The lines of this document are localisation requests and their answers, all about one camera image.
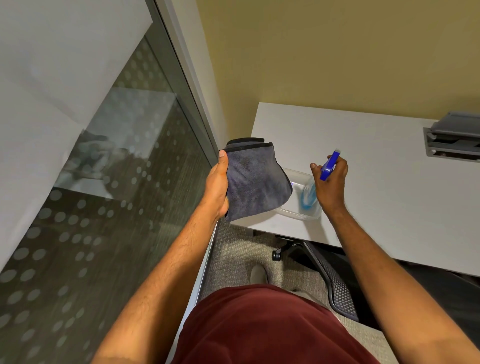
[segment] forearm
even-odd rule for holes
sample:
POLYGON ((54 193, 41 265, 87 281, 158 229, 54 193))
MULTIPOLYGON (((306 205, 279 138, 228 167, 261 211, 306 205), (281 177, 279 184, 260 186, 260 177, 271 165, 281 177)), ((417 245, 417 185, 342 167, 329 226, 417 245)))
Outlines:
POLYGON ((166 360, 216 221, 215 211, 201 203, 125 306, 98 349, 94 363, 101 364, 105 358, 125 358, 135 364, 166 360))
POLYGON ((329 214, 355 275, 403 363, 470 363, 479 352, 436 301, 345 208, 329 214))

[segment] hand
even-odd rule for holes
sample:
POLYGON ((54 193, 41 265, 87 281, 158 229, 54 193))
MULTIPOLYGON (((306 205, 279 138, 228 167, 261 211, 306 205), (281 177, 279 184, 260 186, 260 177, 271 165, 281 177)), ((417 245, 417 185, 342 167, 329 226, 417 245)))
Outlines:
POLYGON ((205 193, 201 205, 211 209, 215 219, 218 220, 225 216, 228 211, 227 199, 227 169, 228 157, 225 150, 218 153, 218 163, 215 164, 208 174, 205 183, 205 193))
POLYGON ((345 177, 348 173, 347 161, 338 157, 336 167, 326 181, 320 180, 322 174, 322 166, 315 163, 310 165, 312 174, 315 178, 315 187, 317 191, 317 199, 324 212, 329 216, 340 209, 345 209, 345 177))

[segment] foot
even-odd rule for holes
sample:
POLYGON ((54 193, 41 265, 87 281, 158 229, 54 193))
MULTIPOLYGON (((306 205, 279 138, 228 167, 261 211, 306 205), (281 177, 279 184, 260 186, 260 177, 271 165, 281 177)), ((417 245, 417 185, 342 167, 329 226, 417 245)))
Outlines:
POLYGON ((264 267, 257 264, 250 274, 250 284, 268 284, 268 276, 264 267))

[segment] desk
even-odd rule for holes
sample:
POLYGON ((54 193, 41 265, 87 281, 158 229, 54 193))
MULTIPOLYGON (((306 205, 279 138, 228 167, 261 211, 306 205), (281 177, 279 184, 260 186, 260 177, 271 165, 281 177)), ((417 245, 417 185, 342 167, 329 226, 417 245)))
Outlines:
MULTIPOLYGON (((305 173, 340 149, 347 207, 390 256, 480 276, 480 164, 427 157, 423 128, 433 123, 260 103, 252 137, 273 142, 282 167, 305 173)), ((272 211, 233 224, 340 246, 325 214, 304 222, 272 211)))

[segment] person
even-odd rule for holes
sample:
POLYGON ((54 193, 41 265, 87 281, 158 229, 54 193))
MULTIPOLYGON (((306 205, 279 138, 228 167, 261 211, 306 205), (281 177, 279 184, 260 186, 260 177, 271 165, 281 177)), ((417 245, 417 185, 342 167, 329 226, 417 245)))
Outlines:
MULTIPOLYGON (((316 193, 371 309, 403 364, 480 363, 480 352, 435 300, 349 214, 347 162, 316 193)), ((228 211, 228 157, 160 263, 123 309, 94 364, 164 363, 217 221, 228 211)), ((185 321, 173 363, 377 363, 326 308, 268 284, 224 288, 200 301, 185 321)))

